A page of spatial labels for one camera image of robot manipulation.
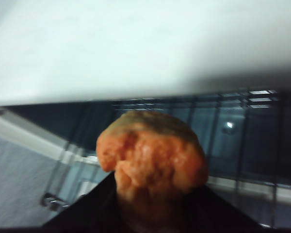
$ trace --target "white trim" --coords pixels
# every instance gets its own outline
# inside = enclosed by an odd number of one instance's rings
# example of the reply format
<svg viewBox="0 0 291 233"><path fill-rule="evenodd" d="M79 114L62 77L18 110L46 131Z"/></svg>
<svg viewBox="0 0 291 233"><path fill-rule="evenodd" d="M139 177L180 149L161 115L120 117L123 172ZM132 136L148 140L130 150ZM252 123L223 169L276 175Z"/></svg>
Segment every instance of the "white trim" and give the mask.
<svg viewBox="0 0 291 233"><path fill-rule="evenodd" d="M23 117L0 107L4 114L0 116L0 137L18 145L29 148L48 158L58 160L62 153L66 140L48 132L47 130L31 123ZM82 149L71 145L65 153L62 163L68 164L72 155L76 155L75 160L81 158Z"/></svg>
<svg viewBox="0 0 291 233"><path fill-rule="evenodd" d="M232 179L210 176L207 185L215 190L231 193L235 190L236 181ZM264 199L267 201L272 201L273 190L274 187L265 184L239 181L239 194L241 194L242 196L250 196L254 198ZM278 187L276 196L278 203L291 205L291 189Z"/></svg>

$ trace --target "white wall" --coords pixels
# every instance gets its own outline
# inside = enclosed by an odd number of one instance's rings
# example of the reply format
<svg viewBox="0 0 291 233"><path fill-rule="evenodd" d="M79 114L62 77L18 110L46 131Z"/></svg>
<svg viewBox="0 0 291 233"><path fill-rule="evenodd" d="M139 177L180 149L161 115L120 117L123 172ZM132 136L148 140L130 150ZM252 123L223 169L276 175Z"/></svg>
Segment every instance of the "white wall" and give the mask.
<svg viewBox="0 0 291 233"><path fill-rule="evenodd" d="M40 205L56 160L0 138L0 228L40 226L51 211ZM61 164L54 182L65 175Z"/></svg>
<svg viewBox="0 0 291 233"><path fill-rule="evenodd" d="M0 105L291 87L291 0L0 0Z"/></svg>

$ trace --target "snack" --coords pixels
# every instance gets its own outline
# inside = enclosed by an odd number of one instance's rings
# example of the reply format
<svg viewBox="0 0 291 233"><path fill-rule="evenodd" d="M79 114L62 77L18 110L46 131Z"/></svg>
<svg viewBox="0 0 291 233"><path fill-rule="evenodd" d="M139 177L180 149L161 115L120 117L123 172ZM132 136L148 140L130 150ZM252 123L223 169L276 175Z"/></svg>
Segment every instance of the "snack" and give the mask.
<svg viewBox="0 0 291 233"><path fill-rule="evenodd" d="M123 114L99 136L97 155L104 171L115 170L122 217L149 226L173 222L183 195L208 178L196 134L163 113Z"/></svg>

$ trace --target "metal bracket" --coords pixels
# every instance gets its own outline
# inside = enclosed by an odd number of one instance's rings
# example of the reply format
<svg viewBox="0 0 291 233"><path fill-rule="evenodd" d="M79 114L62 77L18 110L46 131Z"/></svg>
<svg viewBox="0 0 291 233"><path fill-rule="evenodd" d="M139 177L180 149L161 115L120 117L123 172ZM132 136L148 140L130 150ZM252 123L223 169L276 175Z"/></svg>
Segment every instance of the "metal bracket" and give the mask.
<svg viewBox="0 0 291 233"><path fill-rule="evenodd" d="M51 211L58 211L58 212L70 206L70 204L67 203L67 201L62 200L51 193L46 193L41 198L41 205L45 207L48 206Z"/></svg>

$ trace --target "white ceiling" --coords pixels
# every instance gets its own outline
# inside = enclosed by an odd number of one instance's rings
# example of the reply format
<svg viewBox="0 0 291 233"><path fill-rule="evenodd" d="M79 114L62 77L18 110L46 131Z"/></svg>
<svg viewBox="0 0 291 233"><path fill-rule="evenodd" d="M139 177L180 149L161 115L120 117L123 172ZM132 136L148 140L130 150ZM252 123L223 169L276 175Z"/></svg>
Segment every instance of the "white ceiling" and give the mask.
<svg viewBox="0 0 291 233"><path fill-rule="evenodd" d="M0 105L291 87L291 0L0 0Z"/></svg>

